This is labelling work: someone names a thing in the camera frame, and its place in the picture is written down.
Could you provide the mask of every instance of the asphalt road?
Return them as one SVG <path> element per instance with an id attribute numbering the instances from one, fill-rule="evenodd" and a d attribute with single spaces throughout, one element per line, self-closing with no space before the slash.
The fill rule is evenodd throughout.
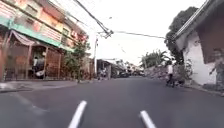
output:
<path id="1" fill-rule="evenodd" d="M 81 100 L 88 102 L 80 128 L 144 128 L 146 110 L 157 128 L 223 128 L 224 98 L 164 82 L 127 78 L 75 87 L 3 94 L 2 128 L 67 128 Z"/>

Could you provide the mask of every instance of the building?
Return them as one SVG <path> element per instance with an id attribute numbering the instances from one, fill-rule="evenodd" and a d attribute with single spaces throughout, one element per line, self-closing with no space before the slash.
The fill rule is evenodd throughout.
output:
<path id="1" fill-rule="evenodd" d="M 0 1 L 0 79 L 35 79 L 34 58 L 48 79 L 63 79 L 63 56 L 87 35 L 48 0 Z"/>
<path id="2" fill-rule="evenodd" d="M 81 70 L 83 71 L 82 79 L 92 79 L 94 78 L 94 59 L 91 59 L 90 54 L 87 53 L 86 56 L 83 58 L 83 65 Z"/>
<path id="3" fill-rule="evenodd" d="M 185 63 L 192 64 L 194 81 L 203 85 L 216 82 L 213 50 L 224 48 L 224 1 L 207 0 L 176 33 L 176 45 Z"/>

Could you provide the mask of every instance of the white wall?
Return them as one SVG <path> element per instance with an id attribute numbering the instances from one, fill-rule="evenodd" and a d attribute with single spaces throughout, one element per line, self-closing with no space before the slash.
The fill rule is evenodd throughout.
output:
<path id="1" fill-rule="evenodd" d="M 214 84 L 216 72 L 209 75 L 214 63 L 204 64 L 201 44 L 199 43 L 199 37 L 196 32 L 187 38 L 187 43 L 188 45 L 184 50 L 184 60 L 190 59 L 192 62 L 192 79 L 201 85 L 206 83 Z"/>

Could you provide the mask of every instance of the white lane marking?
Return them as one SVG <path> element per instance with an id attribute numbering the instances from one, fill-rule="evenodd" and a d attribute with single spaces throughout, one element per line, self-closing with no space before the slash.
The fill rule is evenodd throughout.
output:
<path id="1" fill-rule="evenodd" d="M 75 112 L 68 128 L 78 128 L 80 120 L 82 118 L 82 115 L 85 111 L 86 105 L 87 105 L 86 101 L 81 101 L 81 103 L 79 104 L 79 106 L 76 109 L 76 112 Z"/>
<path id="2" fill-rule="evenodd" d="M 156 128 L 155 124 L 152 122 L 152 119 L 145 110 L 140 112 L 140 117 L 142 118 L 146 128 Z"/>

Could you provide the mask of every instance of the pedestrian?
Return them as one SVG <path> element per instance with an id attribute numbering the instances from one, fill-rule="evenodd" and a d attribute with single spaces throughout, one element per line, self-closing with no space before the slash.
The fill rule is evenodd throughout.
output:
<path id="1" fill-rule="evenodd" d="M 168 76 L 168 80 L 166 82 L 167 85 L 172 84 L 172 86 L 174 87 L 174 80 L 173 80 L 173 65 L 172 65 L 172 61 L 168 61 L 167 62 L 167 76 Z"/>
<path id="2" fill-rule="evenodd" d="M 38 58 L 34 57 L 34 59 L 33 59 L 33 66 L 32 66 L 32 69 L 33 69 L 34 73 L 37 72 L 37 62 L 38 62 Z"/>
<path id="3" fill-rule="evenodd" d="M 214 49 L 215 66 L 209 73 L 211 75 L 216 70 L 216 90 L 224 92 L 224 53 L 221 49 Z"/>

